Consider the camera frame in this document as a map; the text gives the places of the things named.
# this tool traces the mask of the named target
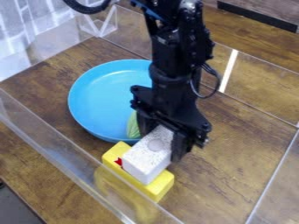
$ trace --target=white block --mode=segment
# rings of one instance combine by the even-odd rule
[[[123,169],[149,185],[172,164],[174,133],[162,125],[123,155]]]

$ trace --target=red mark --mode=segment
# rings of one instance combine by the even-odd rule
[[[121,165],[121,167],[123,168],[123,160],[121,157],[117,159],[115,163],[118,163]]]

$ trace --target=blue bowl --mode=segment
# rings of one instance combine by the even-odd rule
[[[81,126],[98,138],[134,144],[127,137],[127,122],[134,112],[130,101],[134,85],[153,86],[149,76],[152,61],[125,59],[90,69],[70,90],[70,112]]]

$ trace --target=green object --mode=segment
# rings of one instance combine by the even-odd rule
[[[133,115],[129,118],[127,126],[126,126],[126,134],[130,138],[139,138],[141,132],[137,123],[137,112],[134,111]]]

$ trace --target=yellow box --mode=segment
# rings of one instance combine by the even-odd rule
[[[145,185],[139,180],[127,173],[117,161],[130,150],[131,146],[125,142],[119,142],[103,155],[103,164],[117,172],[156,202],[158,202],[168,194],[174,186],[174,174],[165,170],[156,178],[152,184]]]

